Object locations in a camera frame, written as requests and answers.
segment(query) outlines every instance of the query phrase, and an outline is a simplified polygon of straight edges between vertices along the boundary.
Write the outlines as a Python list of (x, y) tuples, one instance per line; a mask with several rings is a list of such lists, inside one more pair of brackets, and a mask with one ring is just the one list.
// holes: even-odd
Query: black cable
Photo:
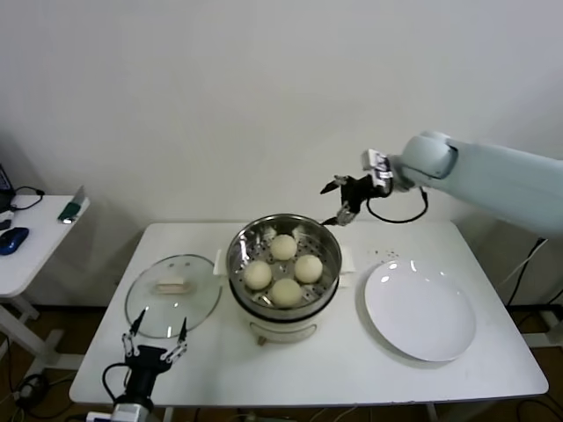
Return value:
[(561, 295), (563, 295), (563, 288), (547, 304), (551, 305), (552, 303), (557, 301)]
[(125, 376), (123, 377), (123, 388), (126, 389), (127, 388), (127, 383), (129, 382), (129, 376), (131, 375), (131, 368), (128, 369), (127, 373), (125, 374)]
[(6, 336), (6, 344), (8, 345), (8, 388), (10, 392), (14, 394), (16, 390), (14, 389), (14, 384), (11, 381), (11, 342), (10, 337)]
[(29, 189), (29, 190), (34, 191), (35, 194), (39, 196), (39, 198), (33, 204), (28, 205), (26, 207), (16, 207), (16, 206), (10, 205), (10, 211), (23, 211), (25, 209), (35, 207), (37, 204), (39, 204), (43, 200), (43, 197), (45, 196), (45, 191), (42, 191), (41, 189), (37, 189), (37, 188), (31, 187), (31, 186), (20, 186), (14, 192), (18, 192), (22, 189)]
[(368, 212), (371, 215), (373, 215), (377, 219), (381, 220), (382, 222), (392, 222), (393, 224), (405, 224), (407, 222), (414, 222), (414, 221), (418, 220), (419, 218), (421, 218), (428, 211), (428, 194), (421, 187), (419, 187), (419, 189), (420, 189), (420, 195), (422, 196), (422, 200), (424, 201), (424, 209), (418, 215), (416, 215), (415, 217), (407, 218), (406, 220), (389, 220), (387, 218), (384, 218), (381, 215), (377, 215), (376, 213), (373, 212), (373, 210), (371, 209), (371, 205), (369, 204), (371, 199), (369, 199), (366, 202), (366, 208), (368, 209)]
[(127, 363), (125, 362), (119, 362), (119, 363), (112, 363), (109, 367), (106, 367), (106, 369), (104, 369), (104, 372), (102, 373), (102, 384), (104, 385), (104, 389), (106, 390), (107, 395), (109, 395), (112, 399), (112, 402), (115, 402), (115, 394), (111, 391), (111, 389), (109, 388), (109, 385), (107, 385), (107, 373), (110, 371), (110, 369), (113, 369), (115, 367), (126, 367)]
[(516, 406), (516, 418), (518, 419), (518, 422), (522, 422), (522, 418), (520, 415), (520, 412), (522, 411), (522, 408), (525, 404), (527, 403), (535, 403), (535, 404), (539, 404), (540, 406), (544, 407), (545, 409), (547, 409), (548, 411), (550, 411), (552, 413), (552, 415), (557, 418), (557, 420), (560, 420), (561, 422), (563, 422), (563, 418), (549, 405), (546, 404), (544, 402), (540, 402), (539, 400), (533, 400), (533, 399), (526, 399), (526, 400), (522, 400), (522, 402), (520, 402), (517, 406)]
[[(528, 256), (526, 257), (526, 259), (529, 259), (531, 255), (536, 251), (536, 249), (539, 248), (542, 244), (544, 244), (544, 242), (545, 242), (544, 238), (538, 237), (537, 241), (531, 247), (530, 252), (528, 252)], [(516, 293), (518, 293), (518, 289), (520, 288), (520, 283), (522, 283), (522, 277), (524, 276), (524, 273), (526, 272), (526, 268), (528, 268), (529, 263), (530, 261), (527, 261), (523, 265), (522, 270), (520, 270), (520, 274), (518, 274), (518, 280), (516, 281), (516, 285), (514, 287), (514, 290), (512, 291), (512, 295), (510, 296), (510, 299), (508, 299), (506, 306), (510, 306), (512, 304), (512, 301), (514, 300)]]
[[(16, 409), (16, 411), (14, 411), (11, 416), (9, 418), (6, 419), (6, 422), (15, 422), (16, 421), (16, 416), (18, 416), (18, 413), (22, 411), (21, 409)], [(22, 422), (26, 420), (26, 415), (24, 414), (24, 417), (21, 418), (19, 421)]]
[[(8, 385), (10, 387), (10, 392), (12, 394), (16, 394), (16, 393), (19, 394), (19, 398), (16, 399), (15, 403), (17, 407), (21, 409), (22, 412), (24, 412), (24, 415), (28, 415), (32, 418), (36, 418), (39, 420), (54, 419), (60, 417), (63, 413), (65, 413), (72, 406), (74, 406), (74, 403), (70, 402), (64, 409), (58, 411), (53, 415), (44, 416), (44, 415), (37, 415), (33, 413), (30, 409), (33, 408), (35, 405), (37, 405), (45, 397), (45, 395), (48, 393), (51, 387), (62, 384), (64, 382), (71, 382), (72, 379), (60, 380), (59, 382), (49, 384), (45, 375), (29, 375), (26, 378), (24, 378), (24, 380), (22, 380), (22, 382), (17, 386), (17, 388), (14, 388), (11, 378), (11, 371), (12, 371), (11, 342), (8, 337), (6, 337), (6, 343), (8, 345)], [(35, 397), (33, 395), (30, 396), (26, 395), (26, 397), (22, 396), (21, 394), (22, 389), (26, 387), (32, 389), (32, 392), (35, 394)]]
[(534, 315), (534, 313), (530, 312), (527, 316), (525, 316), (518, 323), (516, 323), (516, 327), (520, 327), (522, 324), (524, 324), (525, 321), (527, 321), (529, 318), (531, 318), (532, 315)]
[(549, 393), (545, 393), (545, 396), (549, 398), (552, 401), (552, 403), (555, 404), (555, 406), (557, 406), (557, 408), (561, 411), (561, 413), (563, 413), (563, 406), (559, 404), (557, 400), (555, 400)]

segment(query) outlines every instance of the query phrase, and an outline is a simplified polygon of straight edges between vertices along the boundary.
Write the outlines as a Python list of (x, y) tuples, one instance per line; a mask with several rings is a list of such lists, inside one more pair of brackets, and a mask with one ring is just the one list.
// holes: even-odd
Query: cable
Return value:
[(527, 399), (527, 400), (522, 400), (522, 402), (520, 402), (517, 406), (516, 406), (516, 419), (518, 419), (518, 422), (522, 422), (522, 418), (521, 418), (521, 410), (523, 408), (523, 406), (527, 403), (535, 403), (535, 404), (539, 404), (540, 406), (544, 407), (545, 409), (547, 409), (548, 411), (550, 411), (552, 413), (552, 415), (559, 421), (563, 422), (563, 418), (549, 405), (546, 404), (544, 402), (540, 402), (539, 400), (533, 400), (533, 399)]
[(106, 369), (104, 369), (104, 372), (102, 373), (102, 384), (104, 385), (104, 389), (106, 389), (107, 395), (109, 395), (111, 397), (112, 402), (115, 402), (115, 395), (113, 394), (113, 392), (111, 391), (111, 389), (107, 385), (107, 381), (106, 381), (107, 373), (109, 372), (110, 369), (113, 369), (115, 367), (126, 367), (126, 366), (127, 366), (127, 363), (125, 363), (125, 362), (113, 363), (109, 367), (106, 367)]
[(6, 336), (6, 344), (8, 345), (8, 388), (10, 389), (10, 392), (14, 394), (16, 391), (14, 389), (14, 384), (11, 381), (11, 341), (8, 336)]
[(0, 400), (0, 405), (8, 400), (10, 397), (14, 397), (13, 393), (7, 394), (2, 400)]
[(407, 218), (406, 220), (389, 220), (387, 218), (384, 218), (381, 215), (377, 215), (376, 213), (373, 212), (373, 210), (371, 209), (371, 205), (369, 204), (371, 199), (369, 199), (366, 202), (366, 208), (368, 209), (368, 212), (371, 215), (373, 215), (377, 219), (381, 220), (382, 222), (392, 222), (393, 224), (405, 224), (406, 222), (414, 222), (414, 221), (418, 220), (419, 218), (421, 218), (428, 211), (428, 194), (421, 187), (419, 187), (419, 189), (420, 189), (420, 195), (422, 196), (422, 200), (424, 201), (424, 209), (418, 215), (416, 215), (415, 217)]
[(313, 422), (313, 420), (315, 420), (316, 418), (318, 418), (320, 415), (322, 415), (327, 409), (321, 409), (320, 411), (318, 411), (317, 413), (315, 413), (313, 416), (311, 416), (311, 419), (309, 419), (309, 422)]
[(20, 408), (17, 408), (8, 418), (8, 420), (6, 422), (16, 422), (16, 417), (19, 415), (19, 421), (18, 422), (24, 422), (24, 420), (26, 419), (26, 414), (24, 413), (24, 411)]
[(524, 322), (526, 320), (528, 320), (529, 318), (531, 318), (531, 316), (534, 315), (533, 312), (530, 312), (527, 316), (525, 316), (524, 318), (522, 318), (518, 323), (516, 323), (516, 327), (520, 327), (522, 324), (524, 324)]
[(343, 411), (339, 416), (336, 417), (336, 419), (333, 422), (338, 422), (339, 420), (341, 420), (342, 418), (344, 418), (346, 415), (348, 415), (348, 413), (352, 413), (353, 411), (355, 411), (358, 408), (358, 406), (353, 407), (352, 409), (348, 409), (347, 411)]
[[(18, 411), (20, 411), (20, 421), (23, 422), (26, 415), (29, 415), (32, 418), (40, 419), (40, 420), (47, 420), (47, 419), (54, 419), (60, 417), (63, 413), (65, 413), (68, 409), (74, 406), (74, 403), (69, 402), (69, 404), (62, 410), (54, 413), (52, 415), (37, 415), (31, 411), (33, 407), (39, 404), (43, 398), (47, 395), (49, 390), (56, 386), (60, 385), (64, 382), (71, 382), (72, 378), (70, 378), (74, 373), (66, 374), (64, 377), (55, 380), (54, 382), (49, 382), (45, 375), (29, 375), (24, 378), (17, 388), (14, 388), (11, 371), (12, 371), (12, 356), (11, 356), (11, 341), (9, 338), (6, 338), (6, 342), (8, 345), (8, 384), (10, 387), (10, 392), (12, 396), (18, 395), (18, 398), (15, 399), (15, 403), (18, 407)], [(22, 395), (23, 389), (31, 389), (29, 394)], [(11, 421), (15, 422), (15, 416), (17, 413), (12, 415)]]
[(552, 401), (552, 403), (555, 404), (555, 406), (557, 406), (557, 408), (558, 408), (561, 412), (563, 412), (563, 406), (562, 406), (561, 404), (559, 404), (559, 402), (558, 402), (557, 400), (555, 400), (555, 399), (554, 399), (550, 394), (548, 394), (548, 393), (545, 393), (545, 396), (546, 396), (547, 398), (549, 398), (549, 399)]
[(512, 270), (512, 272), (509, 275), (507, 275), (507, 277), (503, 281), (501, 281), (499, 287), (502, 286), (504, 283), (506, 283), (508, 280), (510, 280), (512, 276), (516, 274), (516, 271), (518, 271), (522, 266), (525, 266), (528, 261), (534, 258), (534, 255), (536, 255), (541, 249), (541, 247), (544, 246), (546, 243), (547, 243), (547, 239), (544, 239), (544, 241), (524, 261), (518, 264), (516, 268)]
[(23, 211), (25, 209), (35, 207), (37, 204), (39, 204), (43, 200), (43, 197), (45, 196), (45, 191), (42, 191), (41, 189), (37, 189), (37, 188), (31, 187), (31, 186), (20, 186), (14, 192), (21, 191), (22, 189), (29, 189), (29, 190), (34, 191), (35, 194), (37, 196), (39, 196), (39, 198), (33, 204), (28, 205), (26, 207), (16, 207), (16, 206), (13, 206), (12, 204), (10, 204), (10, 211)]
[(125, 374), (125, 376), (123, 377), (123, 388), (126, 389), (127, 388), (127, 383), (129, 381), (129, 376), (131, 375), (131, 368), (129, 368), (127, 370), (127, 373)]
[[(518, 280), (516, 281), (516, 285), (514, 287), (514, 290), (512, 291), (512, 295), (510, 296), (510, 299), (508, 299), (507, 306), (510, 306), (512, 304), (512, 301), (514, 300), (516, 293), (518, 293), (518, 289), (520, 288), (520, 283), (522, 282), (522, 277), (524, 276), (524, 273), (526, 272), (526, 268), (528, 268), (528, 264), (530, 263), (530, 259), (534, 256), (536, 251), (539, 250), (539, 248), (542, 247), (542, 245), (545, 242), (547, 242), (547, 239), (544, 239), (542, 237), (538, 237), (536, 243), (532, 246), (532, 248), (530, 249), (530, 252), (528, 252), (528, 256), (526, 257), (526, 259), (522, 263), (522, 270), (520, 270), (520, 274), (518, 275)], [(515, 272), (513, 271), (509, 275), (509, 277), (512, 277), (513, 273), (515, 273)]]
[(550, 299), (547, 304), (551, 305), (552, 303), (557, 301), (562, 294), (563, 294), (563, 288), (552, 299)]

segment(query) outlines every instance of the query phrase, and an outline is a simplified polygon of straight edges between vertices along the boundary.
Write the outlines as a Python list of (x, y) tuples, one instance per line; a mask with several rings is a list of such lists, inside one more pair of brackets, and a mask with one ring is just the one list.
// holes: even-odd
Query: blue mouse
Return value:
[(0, 235), (0, 255), (11, 255), (26, 240), (29, 229), (14, 227)]

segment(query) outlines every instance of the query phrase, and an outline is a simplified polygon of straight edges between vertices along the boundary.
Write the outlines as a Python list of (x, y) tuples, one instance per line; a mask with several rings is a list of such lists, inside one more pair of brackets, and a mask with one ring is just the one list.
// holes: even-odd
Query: glass lid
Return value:
[(221, 295), (221, 279), (213, 263), (198, 255), (158, 261), (142, 272), (128, 291), (125, 315), (129, 324), (146, 310), (139, 333), (150, 338), (179, 335), (184, 318), (192, 330), (207, 318)]

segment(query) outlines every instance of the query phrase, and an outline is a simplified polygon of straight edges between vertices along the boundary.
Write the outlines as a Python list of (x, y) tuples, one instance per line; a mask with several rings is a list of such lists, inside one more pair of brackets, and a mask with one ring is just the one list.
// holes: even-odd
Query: white wall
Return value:
[[(106, 302), (150, 222), (326, 217), (338, 199), (317, 192), (334, 173), (426, 128), (561, 156), (562, 13), (556, 0), (0, 0), (1, 160), (51, 193), (84, 183), (94, 203), (35, 298)], [(428, 218), (465, 221), (474, 243), (488, 232), (430, 198)], [(400, 218), (420, 198), (377, 206)]]

